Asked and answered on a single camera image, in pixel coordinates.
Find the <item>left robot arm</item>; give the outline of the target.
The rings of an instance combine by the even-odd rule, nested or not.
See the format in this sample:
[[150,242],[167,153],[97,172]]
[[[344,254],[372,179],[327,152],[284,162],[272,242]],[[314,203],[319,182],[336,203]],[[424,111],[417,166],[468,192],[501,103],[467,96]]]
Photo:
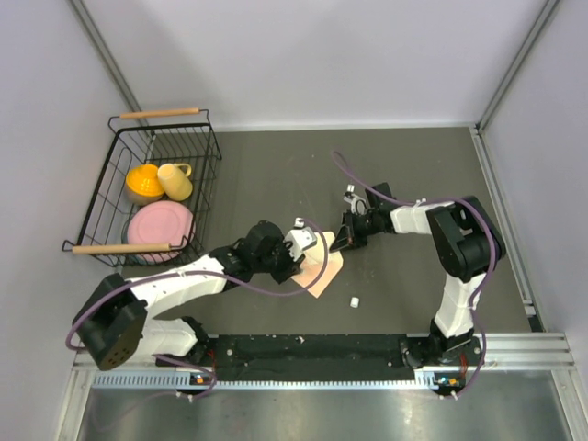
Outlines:
[[316,243],[314,232],[297,222],[288,233],[260,221],[235,243],[151,277],[126,279],[111,274],[101,280],[73,319],[83,349],[102,371],[136,356],[163,356],[202,362],[209,335],[194,318],[163,320],[161,314],[204,296],[221,294],[268,274],[278,284],[300,272],[304,253]]

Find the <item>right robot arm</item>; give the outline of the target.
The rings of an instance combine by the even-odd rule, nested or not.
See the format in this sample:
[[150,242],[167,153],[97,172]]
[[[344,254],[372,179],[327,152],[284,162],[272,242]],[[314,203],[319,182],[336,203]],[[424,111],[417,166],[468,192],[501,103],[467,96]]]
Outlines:
[[502,235],[479,200],[470,196],[458,202],[403,206],[392,200],[384,182],[367,189],[363,198],[350,185],[344,201],[349,208],[330,246],[332,253],[365,247],[369,237],[384,232],[432,237],[446,272],[443,296],[429,335],[419,342],[405,340],[401,353],[412,368],[452,362],[472,342],[472,313],[481,284],[506,254]]

